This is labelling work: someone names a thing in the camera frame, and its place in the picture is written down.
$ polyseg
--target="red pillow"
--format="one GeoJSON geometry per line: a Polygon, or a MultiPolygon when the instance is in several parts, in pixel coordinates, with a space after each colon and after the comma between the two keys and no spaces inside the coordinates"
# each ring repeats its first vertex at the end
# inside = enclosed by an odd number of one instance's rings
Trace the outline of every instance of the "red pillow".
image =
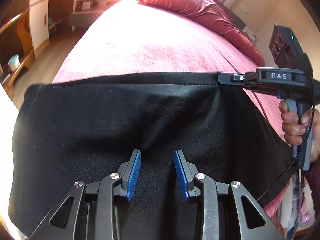
{"type": "Polygon", "coordinates": [[[228,20],[227,14],[213,0],[139,0],[139,4],[182,14],[223,36],[258,67],[265,64],[260,51],[228,20]]]}

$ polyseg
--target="wooden floor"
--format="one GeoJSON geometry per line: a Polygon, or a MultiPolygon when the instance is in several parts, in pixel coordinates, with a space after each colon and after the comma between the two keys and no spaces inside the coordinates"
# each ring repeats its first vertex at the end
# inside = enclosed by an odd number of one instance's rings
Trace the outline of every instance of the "wooden floor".
{"type": "Polygon", "coordinates": [[[32,68],[28,71],[23,69],[14,83],[15,106],[20,109],[24,100],[26,89],[35,83],[52,83],[53,78],[60,69],[64,59],[74,45],[85,33],[85,29],[77,28],[72,32],[71,27],[64,28],[50,38],[50,45],[36,58],[32,68]]]}

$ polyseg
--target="black cable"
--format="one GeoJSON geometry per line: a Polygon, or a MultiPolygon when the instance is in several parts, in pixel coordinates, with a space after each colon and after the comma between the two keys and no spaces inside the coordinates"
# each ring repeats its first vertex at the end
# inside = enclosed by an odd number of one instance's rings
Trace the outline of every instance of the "black cable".
{"type": "Polygon", "coordinates": [[[306,144],[307,141],[308,141],[308,138],[309,138],[309,135],[310,135],[310,132],[311,132],[311,129],[312,129],[313,117],[314,117],[314,115],[315,115],[315,107],[316,107],[316,97],[315,97],[315,93],[314,93],[313,79],[311,79],[311,85],[312,85],[312,96],[313,96],[313,108],[312,108],[311,121],[310,121],[310,126],[309,126],[309,129],[308,129],[307,136],[306,136],[305,140],[303,141],[302,146],[301,146],[300,151],[298,152],[297,156],[293,159],[293,161],[290,163],[290,165],[284,170],[284,172],[282,172],[281,175],[275,180],[275,182],[272,183],[272,184],[265,190],[265,192],[262,193],[262,194],[260,195],[260,197],[257,198],[257,201],[259,201],[259,200],[265,195],[265,193],[267,193],[267,192],[284,176],[284,174],[287,173],[287,171],[292,167],[292,165],[293,165],[293,164],[297,161],[297,159],[299,158],[302,150],[304,149],[305,144],[306,144]]]}

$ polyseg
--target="wall outlet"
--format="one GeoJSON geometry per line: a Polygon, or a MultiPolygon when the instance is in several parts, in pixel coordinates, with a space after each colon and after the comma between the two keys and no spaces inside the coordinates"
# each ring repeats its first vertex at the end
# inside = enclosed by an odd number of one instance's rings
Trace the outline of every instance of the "wall outlet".
{"type": "Polygon", "coordinates": [[[239,6],[239,8],[240,8],[241,10],[243,10],[246,15],[249,15],[249,10],[248,10],[243,4],[241,4],[241,5],[239,6]]]}

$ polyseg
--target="fingernail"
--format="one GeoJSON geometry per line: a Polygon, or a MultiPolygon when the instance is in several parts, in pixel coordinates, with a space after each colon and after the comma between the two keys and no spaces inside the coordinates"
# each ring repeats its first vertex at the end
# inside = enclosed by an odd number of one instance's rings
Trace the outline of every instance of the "fingernail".
{"type": "Polygon", "coordinates": [[[291,123],[297,123],[298,122],[298,117],[297,116],[291,116],[290,117],[291,123]]]}
{"type": "Polygon", "coordinates": [[[304,132],[306,131],[306,129],[304,127],[299,127],[298,128],[299,134],[304,134],[304,132]]]}
{"type": "Polygon", "coordinates": [[[307,122],[309,122],[309,116],[307,116],[307,115],[303,115],[302,117],[301,117],[301,123],[307,123],[307,122]]]}

